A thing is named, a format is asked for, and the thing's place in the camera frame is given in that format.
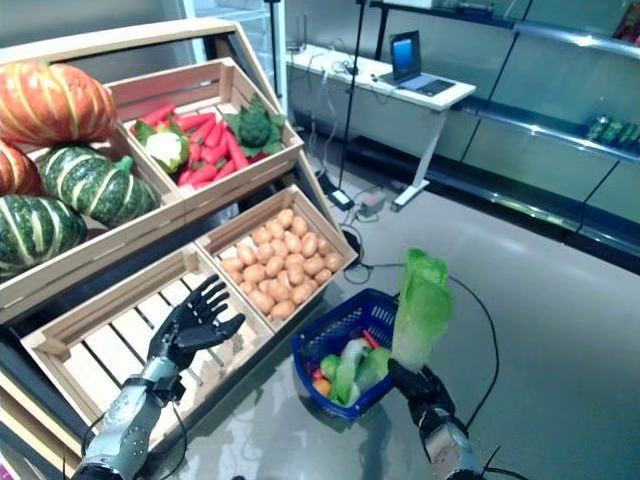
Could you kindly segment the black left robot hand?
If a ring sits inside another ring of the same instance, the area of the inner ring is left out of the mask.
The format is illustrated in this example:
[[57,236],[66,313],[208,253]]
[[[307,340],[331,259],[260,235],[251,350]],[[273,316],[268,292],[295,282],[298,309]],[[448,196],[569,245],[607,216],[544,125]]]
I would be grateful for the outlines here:
[[204,280],[186,299],[175,306],[155,330],[147,360],[166,358],[179,371],[190,367],[195,354],[231,339],[246,320],[244,313],[221,321],[228,309],[230,293],[218,274]]

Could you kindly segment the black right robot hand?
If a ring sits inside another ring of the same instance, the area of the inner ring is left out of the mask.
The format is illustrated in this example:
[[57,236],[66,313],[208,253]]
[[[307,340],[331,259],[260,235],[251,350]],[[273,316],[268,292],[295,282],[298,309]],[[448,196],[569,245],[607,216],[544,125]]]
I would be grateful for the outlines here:
[[441,379],[427,365],[412,371],[391,358],[388,371],[393,385],[407,400],[412,421],[422,436],[429,437],[455,418],[451,396]]

